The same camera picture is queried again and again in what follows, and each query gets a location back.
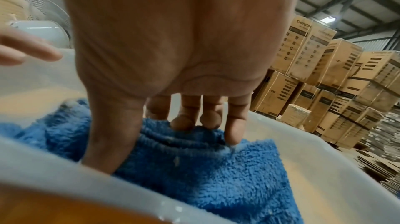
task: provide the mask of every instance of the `warehouse ceiling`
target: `warehouse ceiling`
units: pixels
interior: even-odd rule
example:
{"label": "warehouse ceiling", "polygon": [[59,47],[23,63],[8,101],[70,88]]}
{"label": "warehouse ceiling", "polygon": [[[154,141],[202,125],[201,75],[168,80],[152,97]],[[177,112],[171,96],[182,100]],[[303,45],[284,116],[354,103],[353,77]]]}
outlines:
{"label": "warehouse ceiling", "polygon": [[313,20],[331,21],[326,25],[338,30],[337,38],[400,28],[400,0],[298,0],[296,13]]}

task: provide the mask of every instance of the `white plastic tub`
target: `white plastic tub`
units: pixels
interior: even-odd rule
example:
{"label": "white plastic tub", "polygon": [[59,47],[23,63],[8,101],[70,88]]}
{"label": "white plastic tub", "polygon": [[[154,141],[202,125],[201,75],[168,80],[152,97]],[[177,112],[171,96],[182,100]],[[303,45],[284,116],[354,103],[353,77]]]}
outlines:
{"label": "white plastic tub", "polygon": [[[85,96],[75,72],[73,50],[64,52],[65,57],[56,63],[29,59],[19,67],[0,68],[0,122],[27,126],[65,99]],[[179,96],[175,95],[170,119],[178,108]],[[307,224],[399,223],[400,201],[317,136],[251,112],[245,138],[275,140]],[[176,223],[229,223],[8,140],[0,140],[0,182],[179,220]]]}

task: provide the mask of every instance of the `ceiling light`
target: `ceiling light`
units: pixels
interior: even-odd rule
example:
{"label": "ceiling light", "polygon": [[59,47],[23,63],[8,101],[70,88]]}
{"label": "ceiling light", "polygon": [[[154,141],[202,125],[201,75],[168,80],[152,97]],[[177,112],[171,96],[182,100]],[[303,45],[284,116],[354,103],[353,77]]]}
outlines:
{"label": "ceiling light", "polygon": [[322,19],[321,21],[328,24],[328,23],[334,22],[335,20],[336,20],[335,17],[329,16],[329,17],[326,17],[325,19]]}

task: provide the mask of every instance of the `towel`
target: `towel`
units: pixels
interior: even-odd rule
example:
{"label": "towel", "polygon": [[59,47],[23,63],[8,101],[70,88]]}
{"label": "towel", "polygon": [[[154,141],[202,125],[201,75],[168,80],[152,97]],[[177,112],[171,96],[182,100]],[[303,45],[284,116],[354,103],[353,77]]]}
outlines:
{"label": "towel", "polygon": [[[78,162],[90,122],[87,100],[69,100],[25,129],[0,123],[0,135]],[[236,223],[303,223],[270,139],[229,147],[219,129],[175,132],[168,121],[143,119],[134,150],[114,176]]]}

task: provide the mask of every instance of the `finger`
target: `finger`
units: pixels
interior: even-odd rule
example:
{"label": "finger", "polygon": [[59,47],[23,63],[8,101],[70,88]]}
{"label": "finger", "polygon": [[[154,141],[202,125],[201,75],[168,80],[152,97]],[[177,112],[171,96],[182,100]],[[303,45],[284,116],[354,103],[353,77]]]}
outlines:
{"label": "finger", "polygon": [[251,93],[228,98],[228,116],[225,125],[225,141],[230,145],[242,141],[250,109]]}
{"label": "finger", "polygon": [[146,102],[146,118],[167,120],[170,113],[171,96],[155,96]]}
{"label": "finger", "polygon": [[57,61],[63,57],[59,50],[45,40],[12,27],[0,30],[0,44],[44,61]]}
{"label": "finger", "polygon": [[0,65],[14,66],[22,64],[25,61],[26,54],[21,51],[0,45]]}
{"label": "finger", "polygon": [[89,142],[82,164],[112,174],[133,150],[146,99],[113,99],[88,92],[92,113]]}
{"label": "finger", "polygon": [[201,96],[181,95],[178,116],[171,121],[171,128],[177,131],[188,131],[195,127],[201,108]]}
{"label": "finger", "polygon": [[208,129],[217,129],[221,126],[224,110],[224,99],[221,96],[203,96],[203,114],[201,124]]}

